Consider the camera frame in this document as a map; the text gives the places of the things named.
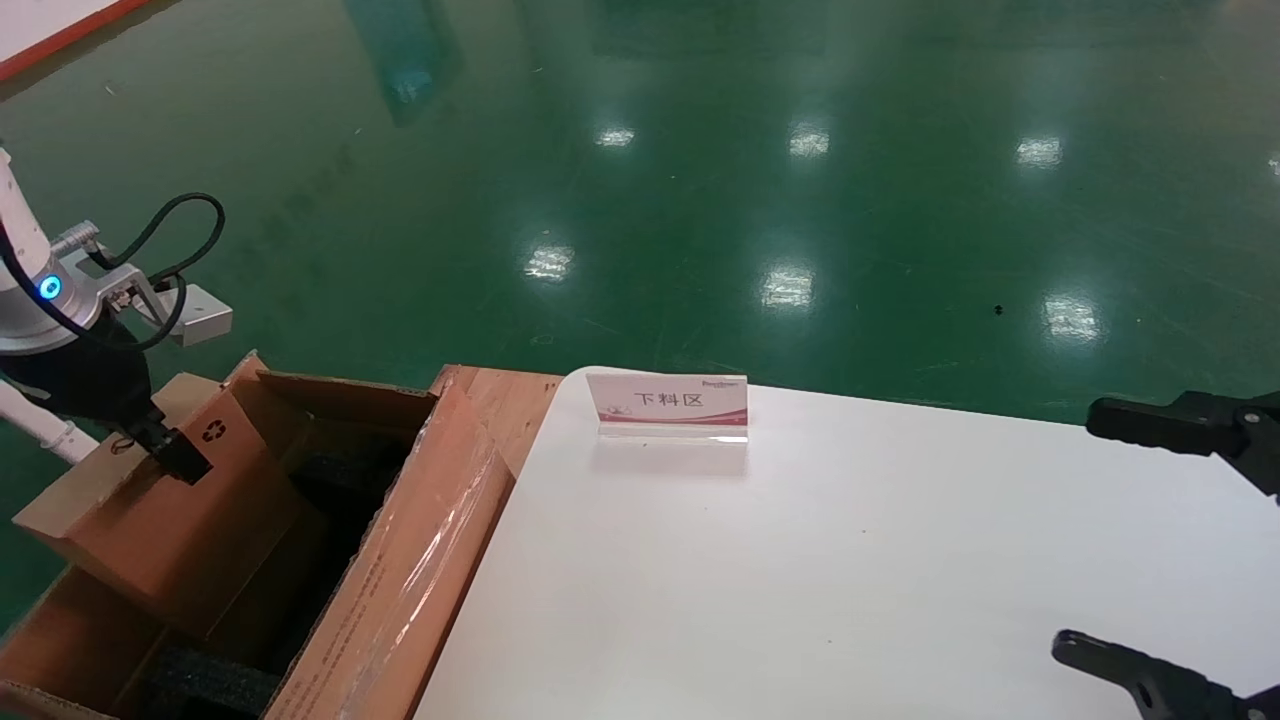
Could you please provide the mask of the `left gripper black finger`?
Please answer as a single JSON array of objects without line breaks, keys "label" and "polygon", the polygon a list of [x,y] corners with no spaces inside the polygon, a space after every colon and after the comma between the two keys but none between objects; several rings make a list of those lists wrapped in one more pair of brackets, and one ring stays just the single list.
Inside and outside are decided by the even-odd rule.
[{"label": "left gripper black finger", "polygon": [[195,486],[212,469],[205,455],[177,429],[157,427],[150,430],[150,456],[170,477]]}]

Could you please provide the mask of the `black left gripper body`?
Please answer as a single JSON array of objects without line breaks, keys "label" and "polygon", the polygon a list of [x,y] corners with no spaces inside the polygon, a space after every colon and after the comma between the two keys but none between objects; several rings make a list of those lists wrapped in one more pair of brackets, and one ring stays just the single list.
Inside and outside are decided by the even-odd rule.
[{"label": "black left gripper body", "polygon": [[99,320],[93,337],[40,354],[4,355],[3,374],[33,404],[51,413],[96,421],[129,438],[164,438],[165,413],[142,351],[120,351],[104,341],[131,345],[133,333],[119,320]]}]

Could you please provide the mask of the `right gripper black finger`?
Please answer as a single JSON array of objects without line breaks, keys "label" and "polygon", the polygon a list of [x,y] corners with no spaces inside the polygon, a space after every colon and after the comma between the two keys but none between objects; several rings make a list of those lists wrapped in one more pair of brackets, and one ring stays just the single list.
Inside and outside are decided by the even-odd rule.
[{"label": "right gripper black finger", "polygon": [[1279,687],[1249,697],[1189,667],[1075,630],[1060,630],[1052,657],[1123,688],[1143,719],[1277,719]]},{"label": "right gripper black finger", "polygon": [[1234,398],[1187,391],[1167,405],[1097,398],[1085,420],[1091,436],[1162,448],[1219,455],[1263,496],[1279,497],[1279,393]]}]

